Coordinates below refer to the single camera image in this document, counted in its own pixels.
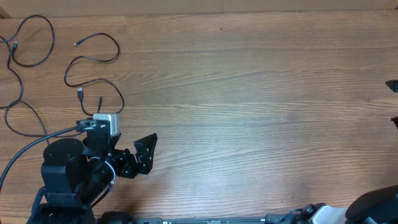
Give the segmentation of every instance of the beige wall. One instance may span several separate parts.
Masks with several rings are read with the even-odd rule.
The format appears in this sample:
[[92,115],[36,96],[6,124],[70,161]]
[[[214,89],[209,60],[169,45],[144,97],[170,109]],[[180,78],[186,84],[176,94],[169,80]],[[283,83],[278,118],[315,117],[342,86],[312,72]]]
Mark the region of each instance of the beige wall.
[[4,17],[394,9],[398,0],[0,0]]

